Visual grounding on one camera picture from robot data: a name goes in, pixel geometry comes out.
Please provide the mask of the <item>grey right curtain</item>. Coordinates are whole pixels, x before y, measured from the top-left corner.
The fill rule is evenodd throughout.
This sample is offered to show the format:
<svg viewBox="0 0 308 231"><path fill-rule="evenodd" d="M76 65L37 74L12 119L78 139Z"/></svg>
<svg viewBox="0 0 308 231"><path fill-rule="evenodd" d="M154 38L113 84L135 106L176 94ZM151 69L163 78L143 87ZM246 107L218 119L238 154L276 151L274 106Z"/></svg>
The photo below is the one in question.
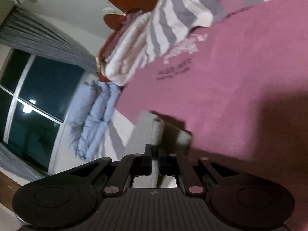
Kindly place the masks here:
<svg viewBox="0 0 308 231"><path fill-rule="evenodd" d="M79 42L28 10L14 7L1 24L1 44L97 73L95 57Z"/></svg>

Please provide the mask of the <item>folded white pink blanket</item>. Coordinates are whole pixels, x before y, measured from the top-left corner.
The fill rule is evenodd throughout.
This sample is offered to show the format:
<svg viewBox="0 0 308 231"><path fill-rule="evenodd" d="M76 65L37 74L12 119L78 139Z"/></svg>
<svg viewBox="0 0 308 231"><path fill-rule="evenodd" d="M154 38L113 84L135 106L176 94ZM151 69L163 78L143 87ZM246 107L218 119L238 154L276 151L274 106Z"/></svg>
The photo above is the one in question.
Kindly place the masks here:
<svg viewBox="0 0 308 231"><path fill-rule="evenodd" d="M138 16L123 33L105 66L105 76L123 87L146 63L146 30L150 12Z"/></svg>

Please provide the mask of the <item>grey knit pants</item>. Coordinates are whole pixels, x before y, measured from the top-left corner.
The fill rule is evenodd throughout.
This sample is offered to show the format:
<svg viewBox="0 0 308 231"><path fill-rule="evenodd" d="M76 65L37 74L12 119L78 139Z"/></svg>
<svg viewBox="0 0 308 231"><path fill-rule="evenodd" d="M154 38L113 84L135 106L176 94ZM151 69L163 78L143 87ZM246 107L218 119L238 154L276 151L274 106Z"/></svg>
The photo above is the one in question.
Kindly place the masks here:
<svg viewBox="0 0 308 231"><path fill-rule="evenodd" d="M192 141L188 132L164 121L159 116L141 112L126 146L125 154L144 153L149 144L162 154L184 155ZM158 160L152 160L152 171L149 176L134 178L134 188L175 188L176 180L172 176L160 176Z"/></svg>

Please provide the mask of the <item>folded light blue duvet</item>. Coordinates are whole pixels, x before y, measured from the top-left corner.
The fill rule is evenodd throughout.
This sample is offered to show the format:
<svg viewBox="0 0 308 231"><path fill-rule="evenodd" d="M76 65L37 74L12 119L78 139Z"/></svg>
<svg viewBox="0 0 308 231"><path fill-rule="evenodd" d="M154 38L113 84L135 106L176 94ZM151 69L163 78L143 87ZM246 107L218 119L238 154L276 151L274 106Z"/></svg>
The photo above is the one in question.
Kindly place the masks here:
<svg viewBox="0 0 308 231"><path fill-rule="evenodd" d="M90 162L99 156L120 92L113 82L85 82L78 88L67 119L69 147L76 157Z"/></svg>

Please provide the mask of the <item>striped pink grey bedsheet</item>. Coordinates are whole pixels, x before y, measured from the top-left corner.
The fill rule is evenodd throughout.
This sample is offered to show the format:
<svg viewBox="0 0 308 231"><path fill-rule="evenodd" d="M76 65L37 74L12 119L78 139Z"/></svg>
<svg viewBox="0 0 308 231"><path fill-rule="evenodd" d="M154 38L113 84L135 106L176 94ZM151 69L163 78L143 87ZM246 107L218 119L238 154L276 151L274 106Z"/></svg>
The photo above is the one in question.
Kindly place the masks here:
<svg viewBox="0 0 308 231"><path fill-rule="evenodd" d="M105 153L115 160L141 112L192 134L189 156L284 185L292 230L307 230L307 0L273 0L198 28L138 70L117 102Z"/></svg>

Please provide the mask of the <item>dark glass window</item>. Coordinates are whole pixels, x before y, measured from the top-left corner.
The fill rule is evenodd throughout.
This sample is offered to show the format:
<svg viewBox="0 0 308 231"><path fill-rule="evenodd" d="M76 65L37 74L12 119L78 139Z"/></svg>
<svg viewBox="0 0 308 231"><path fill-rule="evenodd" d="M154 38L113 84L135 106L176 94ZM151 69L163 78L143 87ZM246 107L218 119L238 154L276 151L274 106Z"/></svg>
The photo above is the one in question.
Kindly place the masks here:
<svg viewBox="0 0 308 231"><path fill-rule="evenodd" d="M67 113L84 70L18 49L1 64L1 142L52 173Z"/></svg>

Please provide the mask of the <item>grey left curtain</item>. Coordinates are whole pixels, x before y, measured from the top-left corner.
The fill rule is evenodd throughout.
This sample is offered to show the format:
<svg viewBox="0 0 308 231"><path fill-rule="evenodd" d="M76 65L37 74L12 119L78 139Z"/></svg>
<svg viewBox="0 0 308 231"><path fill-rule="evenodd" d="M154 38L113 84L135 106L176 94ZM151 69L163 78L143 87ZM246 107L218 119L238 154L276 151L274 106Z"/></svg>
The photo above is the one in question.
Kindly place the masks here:
<svg viewBox="0 0 308 231"><path fill-rule="evenodd" d="M48 177L48 174L30 166L1 143L1 168L30 182Z"/></svg>

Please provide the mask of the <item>striped grey white pillow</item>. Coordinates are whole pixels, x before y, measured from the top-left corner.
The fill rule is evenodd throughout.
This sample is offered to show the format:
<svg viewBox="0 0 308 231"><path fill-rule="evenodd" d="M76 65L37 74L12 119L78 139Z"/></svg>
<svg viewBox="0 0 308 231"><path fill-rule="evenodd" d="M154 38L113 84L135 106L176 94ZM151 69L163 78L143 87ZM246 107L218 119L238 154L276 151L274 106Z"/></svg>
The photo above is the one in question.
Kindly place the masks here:
<svg viewBox="0 0 308 231"><path fill-rule="evenodd" d="M211 27L240 10L271 0L158 0L147 25L146 61L164 55L195 27Z"/></svg>

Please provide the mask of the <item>grey curtain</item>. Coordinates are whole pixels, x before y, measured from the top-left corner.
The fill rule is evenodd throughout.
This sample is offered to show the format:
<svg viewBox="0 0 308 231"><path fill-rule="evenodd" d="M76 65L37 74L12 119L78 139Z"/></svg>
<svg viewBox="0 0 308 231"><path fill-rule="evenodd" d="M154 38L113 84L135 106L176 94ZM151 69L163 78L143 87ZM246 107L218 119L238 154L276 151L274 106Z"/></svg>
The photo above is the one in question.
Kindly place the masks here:
<svg viewBox="0 0 308 231"><path fill-rule="evenodd" d="M1 143L1 168L30 182L48 177L48 174L30 166Z"/></svg>
<svg viewBox="0 0 308 231"><path fill-rule="evenodd" d="M28 10L14 7L1 24L1 44L97 73L95 57L79 42Z"/></svg>

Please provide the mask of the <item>brown wooden door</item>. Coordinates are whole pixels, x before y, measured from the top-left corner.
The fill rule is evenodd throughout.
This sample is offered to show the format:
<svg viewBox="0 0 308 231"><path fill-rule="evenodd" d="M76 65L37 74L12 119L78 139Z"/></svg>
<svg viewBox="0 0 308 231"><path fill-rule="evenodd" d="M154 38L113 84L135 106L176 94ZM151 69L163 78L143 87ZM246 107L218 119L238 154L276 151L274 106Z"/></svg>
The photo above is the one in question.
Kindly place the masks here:
<svg viewBox="0 0 308 231"><path fill-rule="evenodd" d="M12 206L13 196L19 188L21 186L18 183L0 172L0 201L3 206L12 212L14 211Z"/></svg>

